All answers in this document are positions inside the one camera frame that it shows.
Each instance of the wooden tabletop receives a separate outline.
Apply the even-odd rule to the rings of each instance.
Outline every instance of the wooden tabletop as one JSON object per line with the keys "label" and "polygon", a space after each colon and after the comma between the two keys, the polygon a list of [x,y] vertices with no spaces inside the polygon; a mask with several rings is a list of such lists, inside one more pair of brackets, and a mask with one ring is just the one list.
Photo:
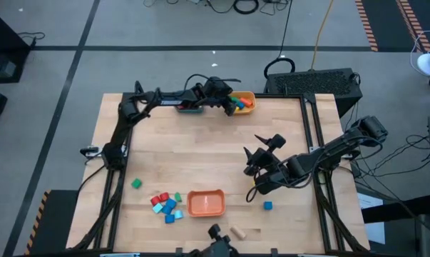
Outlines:
{"label": "wooden tabletop", "polygon": [[[103,96],[93,145],[103,146],[110,140],[120,100],[121,94]],[[324,140],[331,141],[342,134],[333,95],[317,95],[317,106]],[[184,252],[202,250],[211,243],[209,227],[218,223],[221,234],[228,234],[241,253],[269,253],[271,248],[278,248],[279,253],[324,253],[313,186],[282,187],[265,196],[258,194],[251,203],[245,200],[253,184],[252,177],[243,173],[243,146],[254,152],[257,147],[265,147],[255,134],[270,138],[276,133],[287,140],[275,151],[278,158],[308,151],[298,99],[257,99],[250,115],[234,117],[227,117],[217,108],[205,108],[203,114],[179,114],[173,107],[153,109],[151,118],[134,128],[114,251],[175,252],[177,247],[183,247]],[[100,159],[91,161],[83,179],[102,164]],[[348,167],[348,163],[342,162],[342,166]],[[135,178],[143,182],[139,189],[130,185]],[[352,175],[338,169],[332,180],[340,218],[369,248]],[[98,217],[105,181],[103,171],[84,186],[67,247],[77,244]],[[225,213],[211,218],[189,217],[188,192],[215,189],[225,193]],[[175,192],[181,194],[183,202],[176,208],[183,211],[183,219],[165,224],[162,213],[153,213],[150,199],[162,192],[169,192],[171,197]],[[265,211],[264,201],[272,201],[273,210]],[[328,224],[333,228],[330,218]],[[232,234],[233,225],[247,234],[244,241]],[[103,246],[110,220],[105,227]],[[336,249],[333,233],[331,241]]]}

